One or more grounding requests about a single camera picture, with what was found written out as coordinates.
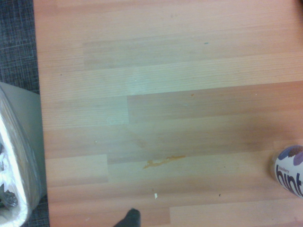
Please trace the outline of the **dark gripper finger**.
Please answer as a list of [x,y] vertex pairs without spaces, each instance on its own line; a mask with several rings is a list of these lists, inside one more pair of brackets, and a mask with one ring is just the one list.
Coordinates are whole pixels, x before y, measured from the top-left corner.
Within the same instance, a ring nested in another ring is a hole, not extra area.
[[114,225],[114,227],[140,227],[141,213],[135,208],[131,208],[126,216]]

